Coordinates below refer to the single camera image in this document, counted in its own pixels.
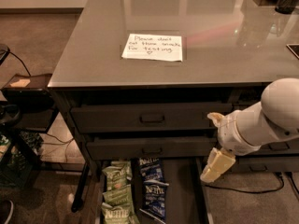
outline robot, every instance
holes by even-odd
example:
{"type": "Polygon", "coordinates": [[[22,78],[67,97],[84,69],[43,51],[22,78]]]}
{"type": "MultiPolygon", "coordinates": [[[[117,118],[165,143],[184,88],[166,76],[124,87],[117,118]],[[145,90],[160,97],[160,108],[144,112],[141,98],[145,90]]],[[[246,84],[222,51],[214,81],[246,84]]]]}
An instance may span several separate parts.
{"type": "Polygon", "coordinates": [[[213,148],[200,178],[210,183],[235,163],[235,156],[261,146],[299,137],[299,79],[283,78],[268,85],[258,102],[226,116],[209,113],[218,128],[221,150],[213,148]]]}

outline shoe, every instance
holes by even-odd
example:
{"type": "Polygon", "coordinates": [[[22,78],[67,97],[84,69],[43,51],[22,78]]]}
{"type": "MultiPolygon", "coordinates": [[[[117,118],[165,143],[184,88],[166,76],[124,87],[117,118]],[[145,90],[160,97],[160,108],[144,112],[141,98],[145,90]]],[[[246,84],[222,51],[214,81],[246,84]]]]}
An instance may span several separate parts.
{"type": "Polygon", "coordinates": [[[13,213],[13,202],[5,200],[0,202],[0,224],[8,224],[13,213]]]}

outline tablet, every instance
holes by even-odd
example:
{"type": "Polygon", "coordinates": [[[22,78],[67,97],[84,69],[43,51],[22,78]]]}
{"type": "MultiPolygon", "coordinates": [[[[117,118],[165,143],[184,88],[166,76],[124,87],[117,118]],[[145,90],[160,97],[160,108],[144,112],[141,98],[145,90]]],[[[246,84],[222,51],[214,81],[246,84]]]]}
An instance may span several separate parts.
{"type": "Polygon", "coordinates": [[[299,59],[299,44],[288,44],[287,48],[299,59]]]}

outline gray countertop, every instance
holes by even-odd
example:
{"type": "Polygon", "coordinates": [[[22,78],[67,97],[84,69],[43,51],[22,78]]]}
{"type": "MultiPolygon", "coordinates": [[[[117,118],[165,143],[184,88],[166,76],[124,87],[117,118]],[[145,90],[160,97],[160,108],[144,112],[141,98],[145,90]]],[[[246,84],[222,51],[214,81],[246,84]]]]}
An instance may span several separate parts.
{"type": "Polygon", "coordinates": [[[299,16],[252,0],[89,0],[49,87],[269,82],[299,77],[299,16]],[[129,34],[180,35],[183,62],[122,59],[129,34]]]}

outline black container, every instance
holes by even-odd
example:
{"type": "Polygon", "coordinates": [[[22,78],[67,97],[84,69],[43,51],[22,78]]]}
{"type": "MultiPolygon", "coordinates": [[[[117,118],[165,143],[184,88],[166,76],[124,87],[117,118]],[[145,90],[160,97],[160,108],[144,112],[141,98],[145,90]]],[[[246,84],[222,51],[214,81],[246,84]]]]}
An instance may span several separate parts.
{"type": "Polygon", "coordinates": [[[275,11],[283,14],[291,14],[299,0],[278,0],[275,11]]]}

